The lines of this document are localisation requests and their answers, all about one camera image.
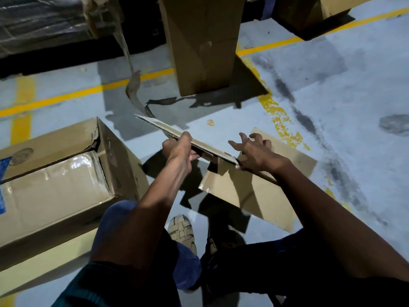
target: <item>blue jeans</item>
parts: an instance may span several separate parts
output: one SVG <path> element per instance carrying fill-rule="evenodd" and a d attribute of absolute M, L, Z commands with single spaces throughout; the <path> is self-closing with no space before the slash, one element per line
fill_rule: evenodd
<path fill-rule="evenodd" d="M 92 244 L 91 254 L 110 237 L 115 227 L 124 221 L 136 205 L 136 202 L 123 200 L 113 204 L 105 211 Z M 200 259 L 189 248 L 179 242 L 176 242 L 176 247 L 178 255 L 173 269 L 173 279 L 178 289 L 187 290 L 199 279 L 202 266 L 200 265 Z"/>

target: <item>blue label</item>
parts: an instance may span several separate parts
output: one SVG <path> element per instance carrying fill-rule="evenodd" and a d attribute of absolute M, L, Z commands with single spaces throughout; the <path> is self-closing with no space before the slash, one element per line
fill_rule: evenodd
<path fill-rule="evenodd" d="M 7 157 L 7 158 L 3 158 L 2 160 L 0 160 L 0 182 L 3 179 L 4 173 L 6 172 L 11 159 L 12 157 Z M 5 212 L 6 212 L 6 205 L 4 203 L 3 195 L 1 194 L 1 190 L 0 190 L 0 214 L 3 214 Z"/>

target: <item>forearm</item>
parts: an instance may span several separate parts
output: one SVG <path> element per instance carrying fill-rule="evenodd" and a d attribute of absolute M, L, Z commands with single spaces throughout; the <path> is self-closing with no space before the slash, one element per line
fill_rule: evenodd
<path fill-rule="evenodd" d="M 294 165 L 270 166 L 305 228 L 315 231 L 353 277 L 409 281 L 409 264 L 384 239 L 306 178 Z"/>
<path fill-rule="evenodd" d="M 147 271 L 151 265 L 161 233 L 186 177 L 186 169 L 171 160 L 153 181 L 127 221 L 117 228 L 92 261 L 130 265 Z"/>

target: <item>painted floor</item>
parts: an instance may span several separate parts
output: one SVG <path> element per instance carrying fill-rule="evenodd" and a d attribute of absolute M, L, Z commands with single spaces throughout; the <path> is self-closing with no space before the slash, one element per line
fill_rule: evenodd
<path fill-rule="evenodd" d="M 230 87 L 191 97 L 180 97 L 160 46 L 132 56 L 143 74 L 138 96 L 157 118 L 233 155 L 228 140 L 257 127 L 317 159 L 311 180 L 409 260 L 408 13 L 409 0 L 372 0 L 351 10 L 351 25 L 309 42 L 271 19 L 244 23 Z M 166 138 L 133 116 L 128 76 L 125 58 L 116 58 L 0 82 L 0 148 L 98 116 L 154 164 Z M 197 186 L 206 168 L 198 163 L 169 216 L 191 219 L 199 256 L 208 218 Z M 287 235 L 248 214 L 234 218 L 245 243 Z M 0 306 L 50 306 L 74 275 L 3 298 Z M 180 297 L 182 306 L 202 306 L 201 289 Z M 266 295 L 240 293 L 217 305 L 272 304 Z"/>

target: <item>beige sneaker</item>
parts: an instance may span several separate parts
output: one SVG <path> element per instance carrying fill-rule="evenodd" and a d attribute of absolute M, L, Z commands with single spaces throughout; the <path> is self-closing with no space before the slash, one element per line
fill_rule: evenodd
<path fill-rule="evenodd" d="M 181 244 L 188 247 L 194 255 L 197 255 L 192 224 L 185 215 L 181 214 L 171 219 L 168 227 L 168 233 L 171 236 L 172 240 L 180 242 Z"/>

